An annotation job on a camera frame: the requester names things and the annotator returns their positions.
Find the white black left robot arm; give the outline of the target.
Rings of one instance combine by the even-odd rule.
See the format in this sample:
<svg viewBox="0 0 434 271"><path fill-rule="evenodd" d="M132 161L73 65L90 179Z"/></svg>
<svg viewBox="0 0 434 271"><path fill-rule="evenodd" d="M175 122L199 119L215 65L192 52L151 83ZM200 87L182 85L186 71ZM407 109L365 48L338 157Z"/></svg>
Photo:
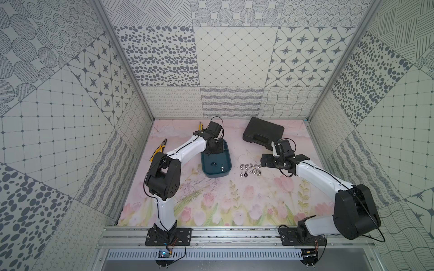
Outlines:
<svg viewBox="0 0 434 271"><path fill-rule="evenodd" d="M208 126L193 132L189 140L176 149L157 152L153 156L144 179L144 192L157 204L156 229L165 235L173 236L176 230L174 204L171 200L181 183L182 166L200 153L220 154L224 150L223 119L212 117Z"/></svg>

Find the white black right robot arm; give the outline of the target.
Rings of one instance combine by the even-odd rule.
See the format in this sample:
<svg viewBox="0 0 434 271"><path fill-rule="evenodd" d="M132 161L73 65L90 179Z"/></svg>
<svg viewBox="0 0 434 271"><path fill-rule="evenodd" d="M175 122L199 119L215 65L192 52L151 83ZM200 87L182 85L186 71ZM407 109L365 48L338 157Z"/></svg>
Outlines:
<svg viewBox="0 0 434 271"><path fill-rule="evenodd" d="M263 154L261 166L298 176L334 200L331 215L311 216L297 223L297 238L306 242L322 235L341 235L348 240L380 230L381 221L370 189L353 185L318 167L306 155L295 154L290 139L271 142L272 154Z"/></svg>

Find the teal plastic storage box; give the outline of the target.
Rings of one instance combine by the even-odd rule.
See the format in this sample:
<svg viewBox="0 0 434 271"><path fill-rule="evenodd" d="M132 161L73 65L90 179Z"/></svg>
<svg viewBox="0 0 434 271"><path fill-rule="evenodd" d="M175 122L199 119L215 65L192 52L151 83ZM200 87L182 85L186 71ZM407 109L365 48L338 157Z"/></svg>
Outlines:
<svg viewBox="0 0 434 271"><path fill-rule="evenodd" d="M201 163L202 171L208 178L228 176L232 169L232 162L226 140L223 140L223 152L210 155L202 152Z"/></svg>

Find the black plastic tool case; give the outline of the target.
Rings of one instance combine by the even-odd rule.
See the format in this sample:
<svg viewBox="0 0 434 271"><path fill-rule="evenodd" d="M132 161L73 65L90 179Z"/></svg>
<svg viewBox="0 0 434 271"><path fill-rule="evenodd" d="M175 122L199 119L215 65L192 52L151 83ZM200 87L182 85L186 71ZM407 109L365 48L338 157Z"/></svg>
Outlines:
<svg viewBox="0 0 434 271"><path fill-rule="evenodd" d="M271 150L272 142L282 139L283 133L283 126L252 117L243 133L243 140Z"/></svg>

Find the yellow black pliers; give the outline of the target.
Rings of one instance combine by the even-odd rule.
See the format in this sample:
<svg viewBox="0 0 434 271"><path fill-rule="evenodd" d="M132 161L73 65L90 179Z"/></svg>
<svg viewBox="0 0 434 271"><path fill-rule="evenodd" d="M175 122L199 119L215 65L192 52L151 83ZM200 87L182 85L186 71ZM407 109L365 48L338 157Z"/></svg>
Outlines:
<svg viewBox="0 0 434 271"><path fill-rule="evenodd" d="M152 162L152 161L154 160L155 155L156 155L157 153L159 153L159 152L164 152L164 149L165 149L165 147L166 147L166 143L167 143L167 139L165 138L165 139L161 142L161 144L156 148L156 150L153 152L153 154L152 154L152 156L151 156L151 158L150 158L149 161Z"/></svg>

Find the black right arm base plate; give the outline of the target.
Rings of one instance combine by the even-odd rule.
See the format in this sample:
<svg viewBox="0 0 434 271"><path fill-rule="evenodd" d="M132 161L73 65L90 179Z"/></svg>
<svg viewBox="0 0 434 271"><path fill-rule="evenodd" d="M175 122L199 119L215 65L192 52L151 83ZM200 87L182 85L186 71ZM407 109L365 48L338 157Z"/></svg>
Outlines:
<svg viewBox="0 0 434 271"><path fill-rule="evenodd" d="M283 246L325 246L325 236L312 236L304 228L281 225L278 233Z"/></svg>

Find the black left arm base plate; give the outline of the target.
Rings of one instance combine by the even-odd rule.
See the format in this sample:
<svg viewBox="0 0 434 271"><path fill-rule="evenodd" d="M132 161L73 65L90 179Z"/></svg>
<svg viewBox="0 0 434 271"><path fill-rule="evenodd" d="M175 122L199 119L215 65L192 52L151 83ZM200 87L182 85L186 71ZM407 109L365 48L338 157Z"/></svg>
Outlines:
<svg viewBox="0 0 434 271"><path fill-rule="evenodd" d="M192 228L178 228L175 224L164 230L154 224L147 233L145 246L190 246Z"/></svg>

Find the aluminium mounting rail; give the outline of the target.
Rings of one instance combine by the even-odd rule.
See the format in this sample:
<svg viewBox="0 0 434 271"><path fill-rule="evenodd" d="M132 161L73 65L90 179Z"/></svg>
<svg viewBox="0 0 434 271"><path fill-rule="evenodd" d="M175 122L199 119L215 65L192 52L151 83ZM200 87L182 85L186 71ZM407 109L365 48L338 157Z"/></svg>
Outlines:
<svg viewBox="0 0 434 271"><path fill-rule="evenodd" d="M133 249L145 247L149 227L105 227L96 247ZM282 247L276 227L192 227L189 249ZM374 241L328 236L327 248L374 248Z"/></svg>

